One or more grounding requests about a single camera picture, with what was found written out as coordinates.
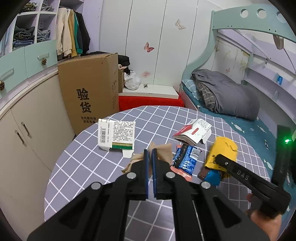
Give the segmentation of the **right hand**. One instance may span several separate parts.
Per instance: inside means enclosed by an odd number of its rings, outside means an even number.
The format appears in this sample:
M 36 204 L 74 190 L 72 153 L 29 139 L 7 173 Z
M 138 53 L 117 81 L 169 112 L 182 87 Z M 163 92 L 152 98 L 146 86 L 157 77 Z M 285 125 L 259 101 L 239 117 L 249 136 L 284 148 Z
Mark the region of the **right hand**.
M 281 214 L 272 219 L 261 213 L 259 210 L 251 211 L 249 209 L 245 213 L 256 225 L 258 225 L 269 236 L 270 240 L 278 240 L 282 220 Z

